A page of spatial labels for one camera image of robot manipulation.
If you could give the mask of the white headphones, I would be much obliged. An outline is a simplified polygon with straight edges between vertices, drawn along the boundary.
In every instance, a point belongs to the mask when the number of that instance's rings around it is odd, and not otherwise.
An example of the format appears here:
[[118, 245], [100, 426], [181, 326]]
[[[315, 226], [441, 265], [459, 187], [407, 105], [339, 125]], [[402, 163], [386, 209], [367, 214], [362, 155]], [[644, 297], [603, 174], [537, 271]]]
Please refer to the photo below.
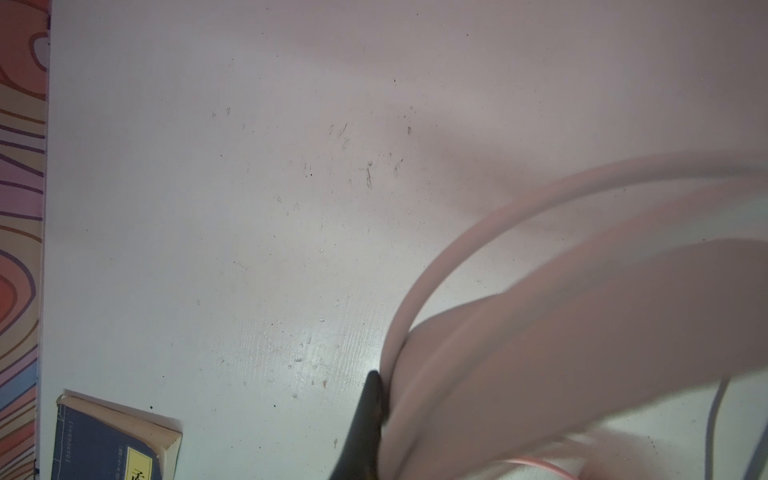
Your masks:
[[[710, 178], [561, 253], [506, 291], [424, 322], [437, 287], [486, 244], [566, 202]], [[380, 373], [382, 479], [454, 479], [681, 390], [767, 364], [767, 157], [683, 152], [550, 183], [454, 240], [406, 294]]]

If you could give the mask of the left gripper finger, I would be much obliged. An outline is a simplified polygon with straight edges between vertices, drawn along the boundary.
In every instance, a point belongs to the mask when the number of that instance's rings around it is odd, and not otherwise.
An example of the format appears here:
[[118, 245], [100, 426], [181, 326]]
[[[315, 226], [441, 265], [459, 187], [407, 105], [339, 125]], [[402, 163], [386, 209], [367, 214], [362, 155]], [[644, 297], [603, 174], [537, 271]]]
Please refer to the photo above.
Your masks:
[[378, 479], [382, 426], [388, 417], [387, 394], [378, 371], [365, 379], [355, 414], [330, 480]]

